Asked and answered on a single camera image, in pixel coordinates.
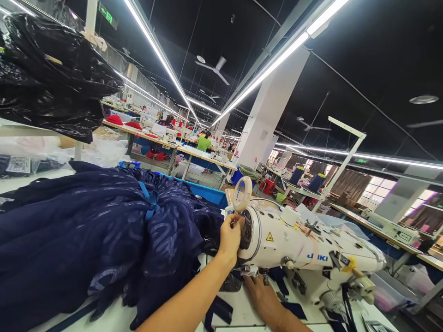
warning label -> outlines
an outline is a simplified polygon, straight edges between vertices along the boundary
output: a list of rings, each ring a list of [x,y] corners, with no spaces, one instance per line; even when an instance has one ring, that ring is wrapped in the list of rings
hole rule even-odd
[[[266,241],[274,242],[274,238],[272,237],[271,232],[269,232],[268,237],[266,238]]]

ceiling fan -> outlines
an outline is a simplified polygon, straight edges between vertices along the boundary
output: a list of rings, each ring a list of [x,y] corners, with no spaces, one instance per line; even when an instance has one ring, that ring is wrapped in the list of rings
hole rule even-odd
[[[310,131],[311,129],[320,129],[320,130],[331,130],[330,128],[324,128],[324,127],[313,127],[312,124],[307,124],[305,119],[302,117],[297,117],[297,121],[301,122],[306,126],[306,128],[303,129],[303,131]]]
[[[213,102],[214,104],[217,103],[217,102],[215,101],[215,99],[220,98],[219,96],[207,95],[207,94],[205,94],[205,92],[204,92],[202,89],[200,89],[199,91],[200,91],[202,94],[204,94],[206,97],[208,97],[209,99],[211,99],[212,102]]]
[[[220,74],[220,70],[222,69],[223,65],[226,63],[226,59],[224,57],[220,57],[220,60],[218,60],[218,64],[215,67],[211,67],[208,65],[205,65],[199,61],[195,62],[197,65],[200,65],[202,67],[211,69],[215,74],[217,74],[218,76],[220,76],[220,78],[222,79],[222,81],[226,84],[229,85],[229,83],[227,82],[227,80],[223,77],[222,74]]]

blue thread spool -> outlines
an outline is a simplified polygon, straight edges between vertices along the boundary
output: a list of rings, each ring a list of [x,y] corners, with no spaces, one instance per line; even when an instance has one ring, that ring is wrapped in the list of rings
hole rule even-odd
[[[316,176],[314,176],[314,178],[309,183],[308,189],[313,192],[319,191],[323,182],[325,181],[325,179],[326,179],[326,175],[321,174],[321,173],[317,174]]]
[[[291,178],[289,179],[289,183],[292,185],[297,185],[303,176],[305,169],[301,166],[297,166],[295,171],[292,173]]]

blue ribbon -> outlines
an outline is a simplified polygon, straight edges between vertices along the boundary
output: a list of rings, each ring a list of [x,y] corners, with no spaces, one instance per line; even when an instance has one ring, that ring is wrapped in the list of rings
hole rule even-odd
[[[150,210],[146,212],[145,216],[146,220],[149,220],[154,215],[154,212],[158,212],[160,210],[160,207],[157,205],[158,192],[152,191],[150,194],[146,189],[144,182],[139,181],[138,184],[140,185],[140,189],[142,190],[146,201],[151,205]]]

red hat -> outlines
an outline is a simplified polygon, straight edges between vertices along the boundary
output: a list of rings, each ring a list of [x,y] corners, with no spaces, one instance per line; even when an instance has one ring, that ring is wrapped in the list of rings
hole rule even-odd
[[[121,118],[118,115],[111,115],[106,118],[106,121],[111,122],[116,125],[123,125]]]
[[[128,122],[125,124],[132,127],[132,128],[138,129],[138,130],[142,129],[142,127],[140,126],[140,123],[137,123],[137,122]]]

